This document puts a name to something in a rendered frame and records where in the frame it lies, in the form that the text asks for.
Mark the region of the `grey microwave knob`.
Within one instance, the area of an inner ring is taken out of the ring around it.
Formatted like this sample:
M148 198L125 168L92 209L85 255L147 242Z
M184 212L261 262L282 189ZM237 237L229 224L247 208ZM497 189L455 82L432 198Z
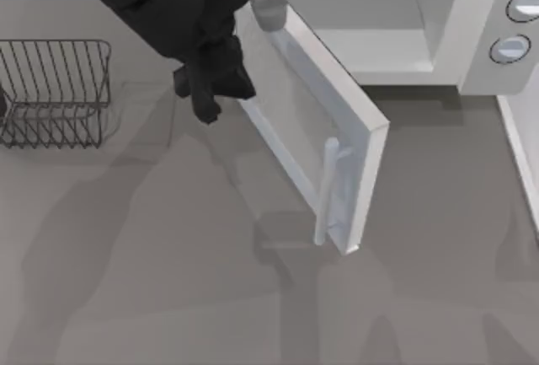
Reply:
M520 61L531 50L531 40L525 35L497 39L490 47L490 59L500 65Z
M530 23L539 19L539 0L509 0L505 13L517 24Z

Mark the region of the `pale microwave door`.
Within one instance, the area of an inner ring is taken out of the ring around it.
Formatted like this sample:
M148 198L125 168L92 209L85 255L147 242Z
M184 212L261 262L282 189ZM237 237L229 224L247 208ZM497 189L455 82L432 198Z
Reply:
M351 148L338 162L326 240L341 255L357 251L390 121L292 7L281 30L264 32L246 6L237 34L257 93L241 106L315 217L325 142Z

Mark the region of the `pale microwave oven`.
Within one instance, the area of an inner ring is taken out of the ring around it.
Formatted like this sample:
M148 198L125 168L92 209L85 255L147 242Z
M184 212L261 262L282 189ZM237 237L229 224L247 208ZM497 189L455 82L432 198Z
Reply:
M454 86L464 95L516 94L539 62L539 19L507 18L509 0L287 0L363 86ZM500 65L500 38L531 50Z

